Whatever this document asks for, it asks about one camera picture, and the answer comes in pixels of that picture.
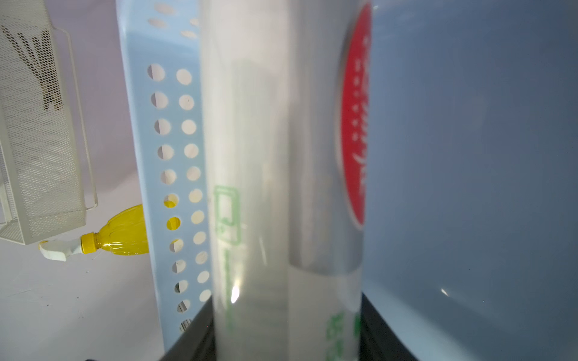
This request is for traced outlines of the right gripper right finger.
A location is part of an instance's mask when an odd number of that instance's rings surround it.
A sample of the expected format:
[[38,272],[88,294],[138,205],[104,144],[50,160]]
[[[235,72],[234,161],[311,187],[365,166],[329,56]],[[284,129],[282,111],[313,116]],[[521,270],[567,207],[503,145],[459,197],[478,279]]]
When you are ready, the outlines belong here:
[[360,361],[417,361],[363,293]]

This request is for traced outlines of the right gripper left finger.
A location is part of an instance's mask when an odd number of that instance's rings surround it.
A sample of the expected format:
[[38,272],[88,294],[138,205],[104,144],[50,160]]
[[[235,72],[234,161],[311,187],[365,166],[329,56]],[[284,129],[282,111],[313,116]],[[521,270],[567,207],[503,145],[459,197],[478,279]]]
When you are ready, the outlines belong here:
[[212,297],[161,361],[216,361]]

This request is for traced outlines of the white wrap roll large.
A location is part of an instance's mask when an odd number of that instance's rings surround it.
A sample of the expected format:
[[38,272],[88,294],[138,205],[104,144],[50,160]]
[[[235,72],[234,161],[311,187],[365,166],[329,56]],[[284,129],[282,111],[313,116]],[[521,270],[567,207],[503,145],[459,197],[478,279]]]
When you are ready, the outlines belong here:
[[219,360],[357,360],[369,1],[203,1]]

